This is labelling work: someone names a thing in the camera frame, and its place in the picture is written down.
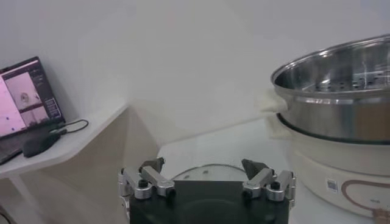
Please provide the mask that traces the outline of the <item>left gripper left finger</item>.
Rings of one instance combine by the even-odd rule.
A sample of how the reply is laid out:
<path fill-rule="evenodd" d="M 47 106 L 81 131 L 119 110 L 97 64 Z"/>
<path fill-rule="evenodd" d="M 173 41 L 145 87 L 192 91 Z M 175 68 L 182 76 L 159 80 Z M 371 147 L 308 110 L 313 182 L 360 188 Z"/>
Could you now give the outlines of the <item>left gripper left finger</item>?
<path fill-rule="evenodd" d="M 145 161 L 139 168 L 124 167 L 118 173 L 118 195 L 123 199 L 134 196 L 137 200 L 148 200 L 153 191 L 158 196 L 176 196 L 175 182 L 160 174 L 165 159 L 160 157 Z"/>

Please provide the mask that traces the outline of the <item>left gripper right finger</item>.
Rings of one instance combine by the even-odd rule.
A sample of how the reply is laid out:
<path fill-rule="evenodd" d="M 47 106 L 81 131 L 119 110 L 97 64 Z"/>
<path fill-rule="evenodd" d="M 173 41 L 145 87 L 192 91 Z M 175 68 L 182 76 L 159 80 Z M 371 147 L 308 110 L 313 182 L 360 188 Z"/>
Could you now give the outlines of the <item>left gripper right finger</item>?
<path fill-rule="evenodd" d="M 242 196 L 246 201 L 260 198 L 265 192 L 268 200 L 281 202 L 286 199 L 289 203 L 296 202 L 296 176 L 292 171 L 283 170 L 275 173 L 265 163 L 242 159 L 241 164 L 248 177 L 243 182 Z"/>

